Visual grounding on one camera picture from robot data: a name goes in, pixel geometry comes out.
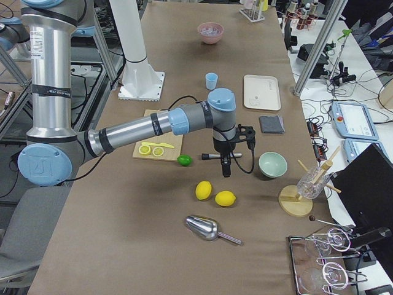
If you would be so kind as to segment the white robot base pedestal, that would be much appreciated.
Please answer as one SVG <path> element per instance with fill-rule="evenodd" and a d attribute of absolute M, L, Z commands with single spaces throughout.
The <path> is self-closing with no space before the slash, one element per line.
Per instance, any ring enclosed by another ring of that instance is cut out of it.
<path fill-rule="evenodd" d="M 110 2 L 126 64 L 119 98 L 159 101 L 165 73 L 149 64 L 136 1 Z"/>

